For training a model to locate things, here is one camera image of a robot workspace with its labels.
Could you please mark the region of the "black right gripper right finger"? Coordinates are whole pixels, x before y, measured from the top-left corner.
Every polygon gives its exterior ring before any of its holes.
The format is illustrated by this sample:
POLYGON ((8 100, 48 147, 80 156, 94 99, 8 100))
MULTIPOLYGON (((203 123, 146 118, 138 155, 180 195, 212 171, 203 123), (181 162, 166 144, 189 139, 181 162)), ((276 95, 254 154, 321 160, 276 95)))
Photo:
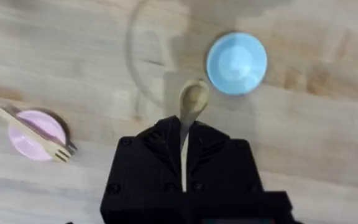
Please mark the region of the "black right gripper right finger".
POLYGON ((249 142, 199 121, 189 130, 186 186, 189 192, 264 190, 249 142))

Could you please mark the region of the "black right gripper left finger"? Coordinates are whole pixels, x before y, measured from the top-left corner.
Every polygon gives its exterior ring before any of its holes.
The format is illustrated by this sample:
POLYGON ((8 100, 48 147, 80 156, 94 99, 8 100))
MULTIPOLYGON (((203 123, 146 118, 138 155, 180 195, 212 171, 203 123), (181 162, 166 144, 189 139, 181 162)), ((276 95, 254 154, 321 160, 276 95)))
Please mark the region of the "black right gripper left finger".
POLYGON ((182 199, 180 128, 176 116, 120 138, 104 199, 182 199))

